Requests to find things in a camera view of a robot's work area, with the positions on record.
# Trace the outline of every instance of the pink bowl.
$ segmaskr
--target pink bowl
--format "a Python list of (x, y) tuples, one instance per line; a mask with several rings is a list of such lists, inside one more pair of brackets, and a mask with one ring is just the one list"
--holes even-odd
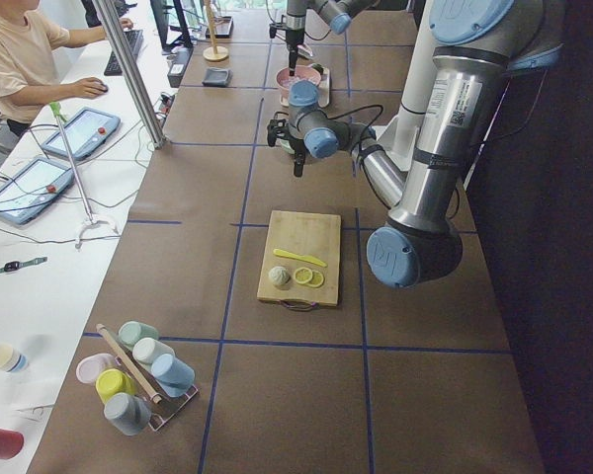
[(287, 99), (293, 84), (298, 81), (309, 81), (315, 86), (318, 86), (320, 79), (320, 73), (313, 67), (297, 66), (295, 68), (295, 75), (292, 77), (290, 76), (289, 69), (286, 67), (277, 73), (277, 86), (279, 87), (281, 97)]

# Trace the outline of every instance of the wooden cutting board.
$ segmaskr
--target wooden cutting board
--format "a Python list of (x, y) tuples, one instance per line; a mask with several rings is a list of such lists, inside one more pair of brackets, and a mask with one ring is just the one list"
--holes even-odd
[[(318, 265), (299, 260), (277, 257), (274, 249), (295, 254), (311, 255), (327, 264)], [(272, 267), (285, 267), (292, 276), (299, 267), (318, 270), (325, 276), (319, 288), (298, 284), (293, 277), (288, 283), (276, 287), (268, 279)], [(316, 302), (324, 306), (338, 304), (338, 278), (340, 274), (340, 215), (314, 214), (273, 210), (270, 216), (264, 262), (259, 275), (257, 298), (262, 301), (280, 302), (296, 300)]]

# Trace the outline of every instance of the tablet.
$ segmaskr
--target tablet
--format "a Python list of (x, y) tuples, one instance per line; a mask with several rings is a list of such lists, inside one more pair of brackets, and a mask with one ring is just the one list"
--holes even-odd
[(35, 158), (0, 187), (0, 218), (17, 225), (29, 222), (70, 186), (73, 178), (69, 166), (42, 156)]
[[(99, 148), (119, 127), (121, 119), (112, 114), (84, 107), (63, 127), (70, 143), (72, 157), (83, 160)], [(61, 133), (57, 131), (42, 144), (42, 150), (67, 158)]]

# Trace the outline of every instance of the beige t-shirt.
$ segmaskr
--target beige t-shirt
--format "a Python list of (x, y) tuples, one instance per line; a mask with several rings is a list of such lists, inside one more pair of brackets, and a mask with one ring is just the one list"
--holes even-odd
[(27, 12), (27, 25), (12, 25), (0, 16), (0, 115), (31, 123), (42, 106), (16, 106), (8, 97), (25, 86), (57, 84), (51, 51), (70, 40), (70, 32), (37, 10)]

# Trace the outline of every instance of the tablet screen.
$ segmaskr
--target tablet screen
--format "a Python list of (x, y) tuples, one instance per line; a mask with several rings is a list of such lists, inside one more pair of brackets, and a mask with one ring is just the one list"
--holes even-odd
[(54, 182), (66, 171), (45, 161), (35, 162), (29, 170), (18, 176), (0, 193), (0, 210), (18, 217), (27, 212), (40, 197), (47, 195), (46, 186)]
[[(97, 114), (93, 111), (83, 111), (74, 119), (68, 127), (65, 128), (68, 143), (70, 143), (70, 150), (74, 153), (83, 147), (88, 140), (95, 136), (100, 127), (105, 127), (110, 117)], [(58, 134), (48, 144), (53, 148), (61, 150), (65, 153), (66, 147), (63, 145), (61, 134)]]

